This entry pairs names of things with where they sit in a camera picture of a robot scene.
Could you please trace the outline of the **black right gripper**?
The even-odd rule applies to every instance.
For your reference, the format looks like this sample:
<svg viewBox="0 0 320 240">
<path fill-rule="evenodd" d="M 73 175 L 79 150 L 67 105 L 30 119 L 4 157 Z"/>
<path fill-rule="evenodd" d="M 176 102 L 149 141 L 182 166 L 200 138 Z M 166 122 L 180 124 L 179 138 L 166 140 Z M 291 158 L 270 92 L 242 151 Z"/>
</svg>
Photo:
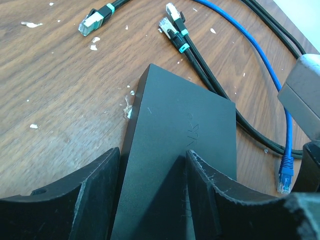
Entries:
<svg viewBox="0 0 320 240">
<path fill-rule="evenodd" d="M 292 192 L 320 192 L 320 142 L 311 141 L 302 149 L 302 161 Z"/>
</svg>

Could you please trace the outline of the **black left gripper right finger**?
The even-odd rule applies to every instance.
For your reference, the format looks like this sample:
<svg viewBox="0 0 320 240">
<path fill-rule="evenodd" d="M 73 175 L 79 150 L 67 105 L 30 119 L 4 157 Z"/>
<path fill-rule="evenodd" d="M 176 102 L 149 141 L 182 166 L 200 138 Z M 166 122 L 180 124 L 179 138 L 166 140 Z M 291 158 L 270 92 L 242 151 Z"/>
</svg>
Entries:
<svg viewBox="0 0 320 240">
<path fill-rule="evenodd" d="M 274 197 L 186 152 L 187 188 L 197 240 L 318 240 L 319 193 Z"/>
</svg>

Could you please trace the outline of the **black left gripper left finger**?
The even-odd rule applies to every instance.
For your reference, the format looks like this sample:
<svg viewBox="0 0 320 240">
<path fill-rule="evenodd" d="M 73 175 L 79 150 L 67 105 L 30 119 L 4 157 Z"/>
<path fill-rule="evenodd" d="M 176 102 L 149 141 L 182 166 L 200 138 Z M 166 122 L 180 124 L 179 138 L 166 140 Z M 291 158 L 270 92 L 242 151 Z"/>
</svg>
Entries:
<svg viewBox="0 0 320 240">
<path fill-rule="evenodd" d="M 105 240 L 120 166 L 119 148 L 33 190 L 0 200 L 2 240 Z"/>
</svg>

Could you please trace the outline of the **black network switch box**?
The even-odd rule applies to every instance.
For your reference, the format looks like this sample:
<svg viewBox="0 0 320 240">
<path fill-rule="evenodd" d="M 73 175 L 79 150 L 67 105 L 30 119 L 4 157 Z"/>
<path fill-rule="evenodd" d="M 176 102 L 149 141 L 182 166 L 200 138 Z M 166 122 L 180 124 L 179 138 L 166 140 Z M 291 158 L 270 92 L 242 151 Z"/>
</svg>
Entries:
<svg viewBox="0 0 320 240">
<path fill-rule="evenodd" d="M 235 179 L 235 104 L 150 64 L 138 81 L 123 141 L 112 240 L 195 238 L 187 150 Z"/>
</svg>

